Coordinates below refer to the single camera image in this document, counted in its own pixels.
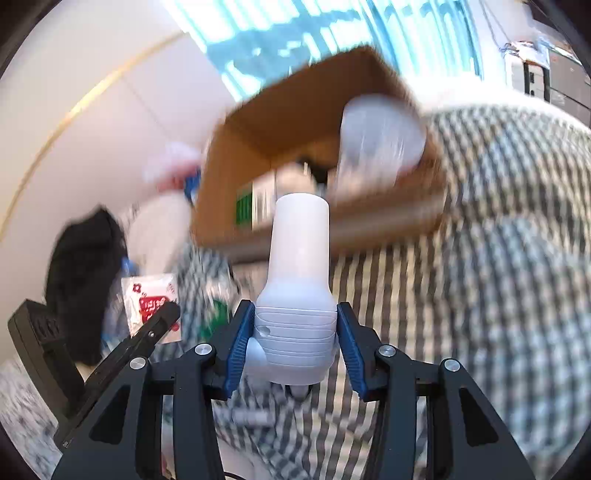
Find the red white paper packet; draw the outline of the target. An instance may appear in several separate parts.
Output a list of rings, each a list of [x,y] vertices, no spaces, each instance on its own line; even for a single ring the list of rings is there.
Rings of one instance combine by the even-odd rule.
[[[177,283],[172,273],[124,277],[123,304],[129,333],[134,336],[166,302],[177,302]]]

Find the blue white cloth item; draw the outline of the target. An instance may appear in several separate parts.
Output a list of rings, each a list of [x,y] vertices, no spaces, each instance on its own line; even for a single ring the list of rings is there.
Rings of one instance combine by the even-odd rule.
[[[190,204],[197,204],[198,189],[201,180],[201,170],[197,168],[194,173],[184,179],[183,193]]]

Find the green white medicine box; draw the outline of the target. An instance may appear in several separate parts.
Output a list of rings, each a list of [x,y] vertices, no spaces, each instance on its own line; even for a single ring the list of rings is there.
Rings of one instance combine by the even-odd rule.
[[[236,194],[235,225],[252,230],[270,225],[276,199],[276,174],[273,171],[252,180]]]

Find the pink plastic bag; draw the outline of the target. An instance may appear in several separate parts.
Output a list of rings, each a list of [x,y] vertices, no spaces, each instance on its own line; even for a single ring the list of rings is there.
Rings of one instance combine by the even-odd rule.
[[[170,142],[147,161],[142,180],[157,191],[181,190],[185,180],[197,174],[203,163],[201,150],[182,142]]]

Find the white plastic bottle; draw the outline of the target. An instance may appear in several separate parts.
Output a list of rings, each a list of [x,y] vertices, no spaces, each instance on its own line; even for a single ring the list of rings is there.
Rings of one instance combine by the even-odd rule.
[[[254,303],[245,374],[286,386],[325,379],[335,361],[337,304],[329,289],[329,204],[310,193],[276,201],[266,285]]]

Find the blue window curtain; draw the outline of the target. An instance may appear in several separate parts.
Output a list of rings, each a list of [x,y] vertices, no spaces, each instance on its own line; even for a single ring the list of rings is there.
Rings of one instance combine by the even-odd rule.
[[[482,73],[465,1],[179,1],[188,32],[245,100],[298,68],[359,45],[404,76]]]

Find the white round container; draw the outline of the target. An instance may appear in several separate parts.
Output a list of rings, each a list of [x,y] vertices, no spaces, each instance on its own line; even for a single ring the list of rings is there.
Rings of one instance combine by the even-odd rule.
[[[394,186],[422,158],[427,131],[410,107],[391,97],[353,98],[342,112],[335,196],[345,199]]]

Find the black clothing pile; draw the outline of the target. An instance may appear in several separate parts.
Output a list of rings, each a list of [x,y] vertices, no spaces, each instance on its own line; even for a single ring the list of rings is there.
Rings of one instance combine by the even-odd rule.
[[[54,245],[45,300],[77,363],[94,366],[101,360],[103,316],[126,254],[123,232],[104,208],[68,224]]]

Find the green snack packet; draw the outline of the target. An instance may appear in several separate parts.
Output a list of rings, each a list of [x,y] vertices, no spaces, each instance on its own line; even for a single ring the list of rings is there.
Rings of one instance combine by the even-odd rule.
[[[208,341],[231,317],[235,284],[226,276],[207,278],[200,284],[197,293],[197,339]]]

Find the cluttered shelf unit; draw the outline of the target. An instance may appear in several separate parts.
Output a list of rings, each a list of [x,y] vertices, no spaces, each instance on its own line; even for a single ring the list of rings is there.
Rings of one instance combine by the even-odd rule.
[[[590,76],[574,54],[544,41],[506,43],[501,54],[515,89],[590,126]]]

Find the brown cardboard box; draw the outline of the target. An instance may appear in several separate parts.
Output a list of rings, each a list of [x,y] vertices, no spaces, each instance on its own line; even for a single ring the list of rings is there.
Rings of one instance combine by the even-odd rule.
[[[399,75],[362,45],[302,67],[228,114],[207,148],[191,221],[194,242],[235,263],[269,257],[270,228],[235,222],[238,191],[301,157],[335,168],[342,112],[363,94],[386,95],[418,113]],[[418,166],[389,189],[332,205],[332,256],[432,234],[444,220],[447,188],[442,149],[429,135]]]

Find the white fluffy pillow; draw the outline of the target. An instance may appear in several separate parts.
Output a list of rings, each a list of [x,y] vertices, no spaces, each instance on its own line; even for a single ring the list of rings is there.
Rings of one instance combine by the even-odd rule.
[[[117,216],[139,275],[170,273],[189,236],[192,205],[182,191],[132,204]]]

